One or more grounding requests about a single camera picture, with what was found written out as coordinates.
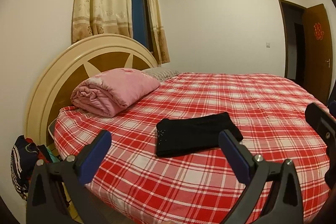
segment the mattress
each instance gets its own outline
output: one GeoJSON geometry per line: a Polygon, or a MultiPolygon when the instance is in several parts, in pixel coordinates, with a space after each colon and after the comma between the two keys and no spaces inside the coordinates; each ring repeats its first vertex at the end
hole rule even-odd
{"type": "MultiPolygon", "coordinates": [[[[114,118],[75,107],[60,111],[55,145],[61,157],[78,154],[100,130],[112,146],[86,187],[138,223],[220,223],[241,195],[240,184],[220,149],[186,156],[155,156],[156,124],[163,118],[193,118],[228,112],[252,154],[295,163],[305,220],[328,197],[326,146],[305,121],[317,99],[294,82],[274,75],[183,73],[114,118]]],[[[271,183],[266,183],[248,223],[256,220],[271,183]]]]}

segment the red door decoration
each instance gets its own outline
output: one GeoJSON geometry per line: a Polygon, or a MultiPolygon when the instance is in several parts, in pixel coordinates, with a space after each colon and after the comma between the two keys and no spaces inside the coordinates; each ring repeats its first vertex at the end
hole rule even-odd
{"type": "Polygon", "coordinates": [[[317,40],[322,40],[323,36],[324,36],[324,32],[322,32],[321,24],[320,23],[316,23],[314,25],[314,28],[315,28],[315,37],[316,37],[316,39],[317,40]]]}

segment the red plaid bed sheet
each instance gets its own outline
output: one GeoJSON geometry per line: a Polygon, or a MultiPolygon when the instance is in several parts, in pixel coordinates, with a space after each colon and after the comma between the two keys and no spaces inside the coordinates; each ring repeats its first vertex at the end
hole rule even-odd
{"type": "MultiPolygon", "coordinates": [[[[328,197],[325,144],[305,121],[317,99],[290,80],[273,75],[183,73],[114,118],[67,107],[55,127],[63,159],[78,154],[105,129],[112,147],[87,188],[138,223],[220,223],[241,195],[220,149],[170,159],[155,157],[156,124],[163,118],[194,118],[228,112],[252,154],[282,162],[293,159],[300,180],[305,220],[328,197]]],[[[267,183],[248,223],[257,219],[267,183]]]]}

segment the wooden headboard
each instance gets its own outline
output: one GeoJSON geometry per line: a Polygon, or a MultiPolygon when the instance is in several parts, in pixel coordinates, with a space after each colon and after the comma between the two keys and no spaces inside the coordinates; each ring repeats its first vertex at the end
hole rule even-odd
{"type": "Polygon", "coordinates": [[[95,35],[69,47],[36,82],[26,112],[26,137],[37,145],[53,143],[48,125],[61,108],[72,105],[74,88],[100,72],[124,67],[143,70],[157,62],[140,43],[119,34],[95,35]]]}

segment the folded pink quilt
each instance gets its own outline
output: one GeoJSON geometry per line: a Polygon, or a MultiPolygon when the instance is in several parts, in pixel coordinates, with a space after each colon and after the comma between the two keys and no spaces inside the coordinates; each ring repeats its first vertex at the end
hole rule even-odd
{"type": "Polygon", "coordinates": [[[139,70],[118,68],[81,82],[71,102],[91,113],[114,117],[159,86],[157,79],[139,70]]]}

